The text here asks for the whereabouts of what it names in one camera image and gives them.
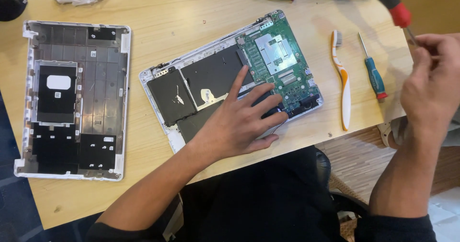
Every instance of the green circuit board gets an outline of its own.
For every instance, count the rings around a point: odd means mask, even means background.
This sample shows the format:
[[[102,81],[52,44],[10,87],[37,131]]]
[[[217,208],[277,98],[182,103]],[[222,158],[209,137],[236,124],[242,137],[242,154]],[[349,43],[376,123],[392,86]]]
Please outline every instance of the green circuit board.
[[[271,21],[259,30],[235,40],[256,84],[275,83],[272,94],[283,97],[284,111],[289,112],[300,106],[299,101],[320,92],[286,16],[281,10],[269,15]]]

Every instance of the orange and white toothbrush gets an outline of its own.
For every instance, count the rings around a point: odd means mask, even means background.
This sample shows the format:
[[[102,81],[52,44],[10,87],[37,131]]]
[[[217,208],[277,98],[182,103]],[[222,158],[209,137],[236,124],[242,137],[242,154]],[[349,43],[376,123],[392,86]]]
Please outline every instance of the orange and white toothbrush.
[[[337,59],[335,50],[340,46],[342,46],[342,33],[338,30],[334,30],[331,36],[332,59],[342,79],[342,128],[344,131],[348,131],[351,115],[350,78],[348,72]]]

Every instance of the disassembled laptop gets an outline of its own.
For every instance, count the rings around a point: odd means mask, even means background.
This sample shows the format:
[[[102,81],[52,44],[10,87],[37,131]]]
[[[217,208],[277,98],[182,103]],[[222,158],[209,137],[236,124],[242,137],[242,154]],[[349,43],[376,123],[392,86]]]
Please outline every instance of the disassembled laptop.
[[[25,21],[19,177],[123,178],[131,29]]]
[[[275,83],[275,89],[256,103],[271,94],[283,97],[282,103],[262,118],[284,111],[290,121],[323,104],[286,16],[276,10],[253,24],[139,74],[175,153],[195,136],[227,97],[243,65],[249,66],[249,72],[239,99],[262,83]]]

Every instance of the toothbrush bristles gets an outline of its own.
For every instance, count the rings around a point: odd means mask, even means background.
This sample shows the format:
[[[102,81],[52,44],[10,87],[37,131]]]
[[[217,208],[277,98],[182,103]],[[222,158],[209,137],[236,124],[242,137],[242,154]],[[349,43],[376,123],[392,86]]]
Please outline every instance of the toothbrush bristles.
[[[337,43],[335,44],[336,47],[342,46],[342,33],[337,31]]]

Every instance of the wooden table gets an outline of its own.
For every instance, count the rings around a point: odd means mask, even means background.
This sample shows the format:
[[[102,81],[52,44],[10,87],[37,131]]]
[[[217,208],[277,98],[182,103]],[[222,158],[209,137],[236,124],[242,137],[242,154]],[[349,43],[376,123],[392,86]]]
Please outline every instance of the wooden table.
[[[22,37],[24,20],[125,24],[133,31],[125,177],[120,182],[29,179],[43,228],[105,210],[173,155],[140,85],[140,71],[207,44],[275,9],[284,10],[325,104],[279,127],[276,133],[280,139],[271,148],[219,161],[198,174],[194,182],[346,134],[340,121],[339,76],[329,51],[334,29],[343,33],[344,45],[338,55],[351,80],[348,133],[402,116],[398,90],[411,72],[412,58],[403,31],[393,26],[384,6],[377,0],[101,0],[74,7],[52,0],[29,0],[20,18],[0,23],[0,88],[18,144],[27,54],[27,40]],[[371,89],[358,31],[385,82],[389,97],[383,104],[377,103]]]

